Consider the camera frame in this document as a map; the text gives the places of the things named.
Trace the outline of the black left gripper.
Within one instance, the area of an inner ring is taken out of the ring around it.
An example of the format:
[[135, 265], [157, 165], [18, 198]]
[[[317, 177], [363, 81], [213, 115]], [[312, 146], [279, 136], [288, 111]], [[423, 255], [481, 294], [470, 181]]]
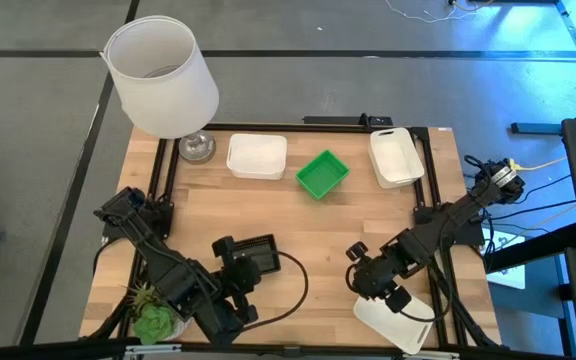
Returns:
[[221, 282], [227, 297], [245, 296], [252, 292], [261, 282], [261, 271], [254, 260], [247, 257], [236, 258], [233, 238], [222, 237], [212, 243], [216, 258], [224, 254], [224, 265], [221, 269]]

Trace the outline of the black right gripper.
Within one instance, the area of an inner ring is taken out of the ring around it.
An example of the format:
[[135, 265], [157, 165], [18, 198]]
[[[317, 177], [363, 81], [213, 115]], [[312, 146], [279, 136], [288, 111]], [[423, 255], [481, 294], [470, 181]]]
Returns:
[[351, 290], [366, 299], [386, 299], [398, 285], [394, 278], [402, 272], [403, 262], [394, 256], [379, 255], [371, 258], [362, 242], [353, 244], [346, 251], [351, 265]]

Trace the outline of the white plastic basket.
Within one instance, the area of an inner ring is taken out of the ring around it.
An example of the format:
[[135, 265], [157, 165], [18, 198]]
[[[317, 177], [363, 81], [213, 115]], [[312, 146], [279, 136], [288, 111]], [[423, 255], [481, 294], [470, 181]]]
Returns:
[[284, 136], [235, 133], [229, 140], [226, 165], [237, 178], [280, 180], [286, 168], [287, 147]]
[[362, 323], [407, 354], [420, 351], [433, 326], [432, 322], [412, 320], [400, 312], [393, 312], [382, 299], [359, 297], [353, 313]]
[[425, 174], [416, 146], [406, 128], [373, 132], [368, 150], [378, 184], [383, 189], [410, 185]]

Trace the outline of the potted green succulent plant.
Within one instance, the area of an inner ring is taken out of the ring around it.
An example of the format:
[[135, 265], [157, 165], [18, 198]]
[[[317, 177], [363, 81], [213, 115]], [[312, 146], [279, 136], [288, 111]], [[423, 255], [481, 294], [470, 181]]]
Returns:
[[173, 340], [192, 323], [192, 320], [182, 320], [169, 308], [149, 283], [128, 288], [127, 295], [133, 332], [143, 345]]

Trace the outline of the white paper sheet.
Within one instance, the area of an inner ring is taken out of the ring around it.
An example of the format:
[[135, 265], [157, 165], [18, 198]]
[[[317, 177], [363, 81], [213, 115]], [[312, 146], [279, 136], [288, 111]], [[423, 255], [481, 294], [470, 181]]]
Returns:
[[[491, 247], [491, 250], [502, 250], [513, 245], [521, 244], [525, 241], [524, 237], [516, 237], [512, 233], [495, 231], [493, 233], [493, 237], [490, 237], [490, 231], [487, 228], [483, 228], [482, 232], [484, 235], [484, 245], [481, 250], [481, 254], [485, 253], [485, 250], [488, 248], [490, 241], [493, 241], [494, 243], [494, 246]], [[489, 283], [524, 290], [526, 281], [525, 266], [519, 265], [516, 267], [493, 272], [487, 274], [486, 278]]]

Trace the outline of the white shade table lamp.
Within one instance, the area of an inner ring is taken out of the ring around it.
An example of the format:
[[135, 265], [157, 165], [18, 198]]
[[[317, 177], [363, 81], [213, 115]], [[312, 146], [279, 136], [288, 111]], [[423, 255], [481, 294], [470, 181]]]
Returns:
[[102, 60], [121, 107], [134, 126], [179, 142], [179, 155], [205, 163], [216, 152], [204, 127], [219, 106], [219, 90], [198, 42], [181, 21], [163, 15], [133, 20], [110, 37]]

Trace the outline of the black aluminium rig frame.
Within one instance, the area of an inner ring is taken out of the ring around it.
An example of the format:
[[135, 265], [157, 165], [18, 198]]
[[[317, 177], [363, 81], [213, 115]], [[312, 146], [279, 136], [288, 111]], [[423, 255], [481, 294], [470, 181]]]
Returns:
[[[339, 124], [246, 124], [246, 123], [216, 123], [208, 124], [206, 130], [212, 131], [256, 131], [256, 132], [288, 132], [288, 133], [376, 133], [376, 130], [388, 130], [384, 126], [365, 128], [361, 125], [339, 125]], [[429, 182], [433, 190], [433, 198], [439, 196], [438, 181], [435, 178], [434, 163], [430, 150], [429, 131], [426, 127], [408, 128], [414, 136], [418, 136], [424, 142], [424, 156], [430, 161], [431, 175]], [[475, 189], [464, 195], [455, 204], [444, 206], [447, 220], [457, 226], [459, 219], [469, 220], [475, 215], [475, 210], [480, 210], [496, 200], [500, 200], [502, 190], [493, 182], [485, 180], [482, 185], [475, 185]], [[465, 306], [459, 299], [452, 300], [450, 305], [456, 312], [466, 330], [471, 334], [478, 346], [456, 345], [440, 341], [437, 348], [422, 349], [418, 354], [412, 355], [398, 348], [380, 347], [347, 347], [347, 346], [297, 346], [278, 344], [225, 344], [213, 345], [210, 343], [164, 341], [155, 345], [141, 345], [136, 337], [108, 338], [108, 336], [97, 336], [82, 338], [77, 341], [30, 344], [9, 347], [0, 347], [0, 360], [98, 360], [119, 356], [137, 356], [155, 353], [235, 353], [235, 354], [257, 354], [276, 355], [284, 358], [298, 358], [303, 356], [391, 356], [394, 359], [418, 358], [418, 359], [451, 359], [451, 360], [576, 360], [571, 357], [561, 357], [544, 355], [538, 353], [528, 353], [510, 350], [506, 347], [495, 344], [489, 338], [484, 339], [484, 332], [474, 323], [472, 317], [467, 313]]]

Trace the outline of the black bar bracket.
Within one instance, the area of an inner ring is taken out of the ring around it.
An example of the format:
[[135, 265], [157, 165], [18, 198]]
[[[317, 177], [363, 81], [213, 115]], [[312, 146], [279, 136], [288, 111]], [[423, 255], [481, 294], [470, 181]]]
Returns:
[[371, 126], [393, 126], [391, 117], [372, 116], [362, 113], [358, 116], [304, 116], [304, 124], [333, 124], [333, 125], [361, 125], [370, 124]]

